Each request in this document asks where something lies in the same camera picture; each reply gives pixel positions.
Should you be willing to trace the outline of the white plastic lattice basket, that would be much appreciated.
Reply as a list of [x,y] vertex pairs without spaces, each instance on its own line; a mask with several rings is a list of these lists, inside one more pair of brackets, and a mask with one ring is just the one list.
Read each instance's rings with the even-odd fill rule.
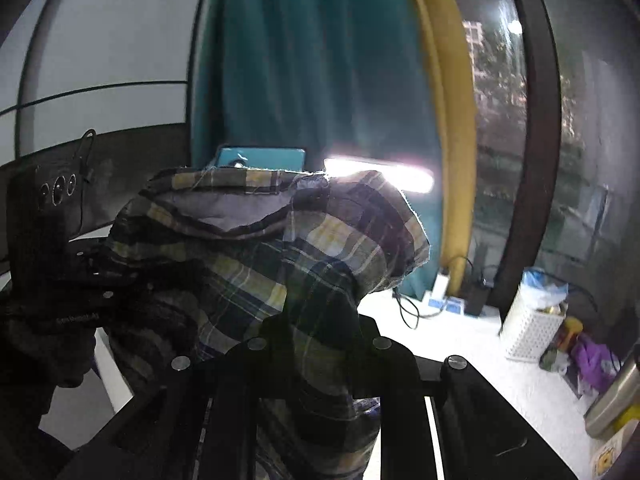
[[537,363],[566,318],[564,302],[544,310],[530,310],[517,292],[499,334],[504,356],[512,361]]

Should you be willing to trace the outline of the stainless steel tumbler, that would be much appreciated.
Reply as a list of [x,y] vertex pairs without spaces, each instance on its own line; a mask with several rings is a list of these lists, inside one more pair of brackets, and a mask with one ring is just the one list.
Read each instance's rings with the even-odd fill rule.
[[639,401],[639,344],[635,344],[615,376],[584,416],[590,438],[600,438],[617,417]]

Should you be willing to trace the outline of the small green object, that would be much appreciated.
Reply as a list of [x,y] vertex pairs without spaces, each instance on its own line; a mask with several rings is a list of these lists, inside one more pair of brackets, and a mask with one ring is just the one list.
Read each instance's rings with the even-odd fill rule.
[[540,357],[539,367],[550,373],[559,373],[564,367],[563,353],[558,349],[549,348]]

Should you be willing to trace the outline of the white desk lamp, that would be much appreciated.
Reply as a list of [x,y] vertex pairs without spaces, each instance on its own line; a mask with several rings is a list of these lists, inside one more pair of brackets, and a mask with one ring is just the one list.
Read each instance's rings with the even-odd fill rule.
[[377,171],[389,184],[408,193],[430,194],[435,185],[434,174],[426,168],[378,159],[330,156],[324,160],[324,171],[336,178]]

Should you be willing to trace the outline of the white textured bedspread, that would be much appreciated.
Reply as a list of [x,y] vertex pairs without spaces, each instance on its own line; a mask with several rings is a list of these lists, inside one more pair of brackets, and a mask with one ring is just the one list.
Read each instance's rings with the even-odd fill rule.
[[195,324],[134,304],[107,325],[129,385],[108,426],[119,479],[570,479],[574,471],[495,388],[518,374],[485,339],[416,356],[346,290],[289,292],[258,321],[231,308],[198,362]]

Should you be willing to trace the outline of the yellow orange jar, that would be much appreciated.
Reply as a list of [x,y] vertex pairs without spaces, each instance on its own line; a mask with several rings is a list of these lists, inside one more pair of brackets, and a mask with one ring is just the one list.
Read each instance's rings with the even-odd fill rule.
[[564,353],[570,352],[577,337],[584,330],[584,324],[574,316],[567,316],[558,331],[558,350]]

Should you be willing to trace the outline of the teal box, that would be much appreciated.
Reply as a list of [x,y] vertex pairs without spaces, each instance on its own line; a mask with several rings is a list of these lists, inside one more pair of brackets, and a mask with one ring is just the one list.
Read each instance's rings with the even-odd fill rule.
[[254,146],[224,146],[218,151],[215,167],[258,168],[302,171],[306,152],[302,148],[255,148]]

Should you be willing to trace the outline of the purple cloth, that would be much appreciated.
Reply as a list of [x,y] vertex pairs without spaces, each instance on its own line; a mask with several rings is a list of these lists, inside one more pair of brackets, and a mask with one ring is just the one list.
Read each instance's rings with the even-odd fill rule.
[[598,344],[585,333],[577,335],[570,356],[583,384],[605,393],[622,368],[620,359],[606,344]]

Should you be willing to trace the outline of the black power adapter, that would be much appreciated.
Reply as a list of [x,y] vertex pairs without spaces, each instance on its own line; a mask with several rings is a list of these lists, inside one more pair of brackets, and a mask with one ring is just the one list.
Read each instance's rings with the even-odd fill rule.
[[490,295],[491,287],[484,280],[478,280],[471,285],[468,296],[465,299],[464,313],[478,318]]

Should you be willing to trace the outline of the blue yellow plaid pants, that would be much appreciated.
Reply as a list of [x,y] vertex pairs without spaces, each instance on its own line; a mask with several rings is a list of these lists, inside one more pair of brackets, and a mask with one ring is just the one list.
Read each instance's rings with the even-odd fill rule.
[[117,215],[106,255],[150,298],[107,327],[134,391],[177,356],[216,359],[284,314],[294,393],[260,404],[262,479],[358,479],[380,430],[378,399],[349,388],[358,306],[426,263],[430,241],[376,171],[166,170]]

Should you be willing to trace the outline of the teal curtain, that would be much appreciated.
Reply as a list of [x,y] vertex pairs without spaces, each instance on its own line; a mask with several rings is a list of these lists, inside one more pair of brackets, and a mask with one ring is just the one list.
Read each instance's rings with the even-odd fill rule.
[[203,0],[191,154],[301,148],[442,174],[416,0]]

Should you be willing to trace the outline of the blue white plastic bag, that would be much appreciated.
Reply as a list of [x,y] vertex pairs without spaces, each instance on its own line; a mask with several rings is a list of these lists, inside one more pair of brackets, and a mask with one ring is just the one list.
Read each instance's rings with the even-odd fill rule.
[[544,310],[559,306],[567,298],[570,286],[554,278],[541,268],[523,271],[518,293],[530,310]]

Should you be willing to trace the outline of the cream cartoon mug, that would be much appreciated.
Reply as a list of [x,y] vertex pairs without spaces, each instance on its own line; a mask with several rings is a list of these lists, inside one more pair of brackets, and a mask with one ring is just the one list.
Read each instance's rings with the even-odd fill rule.
[[629,440],[627,434],[628,430],[625,428],[617,431],[612,438],[609,438],[593,454],[590,463],[591,478],[593,480],[604,479],[613,470]]

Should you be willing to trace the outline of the white power strip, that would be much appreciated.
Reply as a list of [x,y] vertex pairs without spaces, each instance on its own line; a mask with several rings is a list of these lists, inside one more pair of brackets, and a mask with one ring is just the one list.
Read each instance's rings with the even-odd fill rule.
[[500,318],[499,310],[495,307],[483,306],[477,313],[474,313],[466,300],[457,297],[434,299],[430,295],[426,295],[422,304],[454,314],[472,316],[472,318]]

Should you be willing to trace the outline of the yellow curtain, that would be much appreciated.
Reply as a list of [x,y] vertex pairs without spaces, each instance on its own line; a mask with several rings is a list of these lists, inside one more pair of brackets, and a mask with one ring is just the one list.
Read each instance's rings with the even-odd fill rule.
[[461,289],[471,243],[476,190],[476,105],[471,58],[456,0],[413,0],[442,150],[442,241],[447,292]]

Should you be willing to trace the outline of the white usb charger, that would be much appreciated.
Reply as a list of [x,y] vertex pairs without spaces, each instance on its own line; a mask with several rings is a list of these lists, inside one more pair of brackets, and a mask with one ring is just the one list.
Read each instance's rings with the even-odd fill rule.
[[450,281],[448,273],[438,272],[431,290],[431,300],[442,301],[446,296]]

